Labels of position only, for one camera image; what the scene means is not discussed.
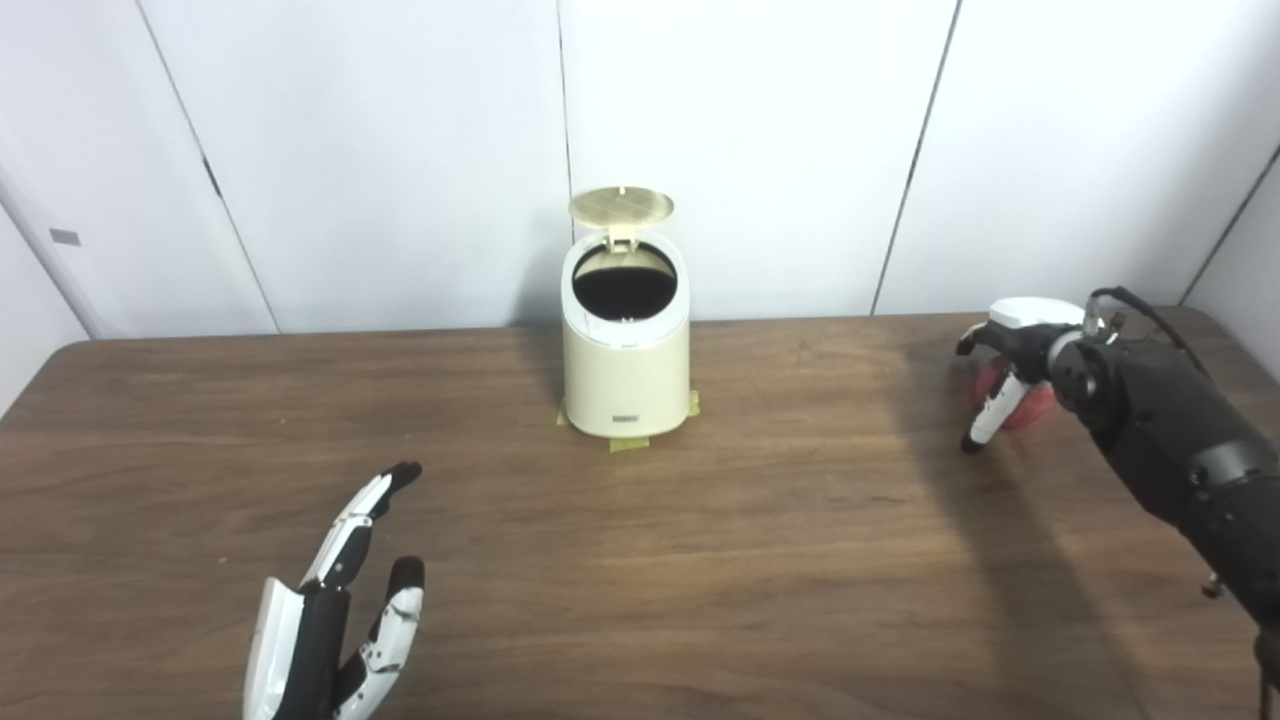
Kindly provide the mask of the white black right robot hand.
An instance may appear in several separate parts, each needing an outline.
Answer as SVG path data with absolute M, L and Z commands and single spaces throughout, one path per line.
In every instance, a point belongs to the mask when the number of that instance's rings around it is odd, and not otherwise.
M 1001 299 L 989 306 L 986 320 L 960 336 L 957 356 L 986 346 L 1006 361 L 961 437 L 965 454 L 980 452 L 1030 391 L 1050 378 L 1056 347 L 1080 336 L 1084 318 L 1083 307 L 1059 299 Z

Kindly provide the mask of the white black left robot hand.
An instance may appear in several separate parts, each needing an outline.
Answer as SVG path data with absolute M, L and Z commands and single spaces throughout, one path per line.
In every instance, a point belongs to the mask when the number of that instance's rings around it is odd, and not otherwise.
M 398 462 L 376 474 L 342 509 L 297 585 L 264 582 L 244 674 L 244 719 L 370 719 L 408 661 L 425 600 L 425 564 L 392 566 L 381 611 L 365 641 L 342 659 L 349 588 L 390 498 L 422 474 Z

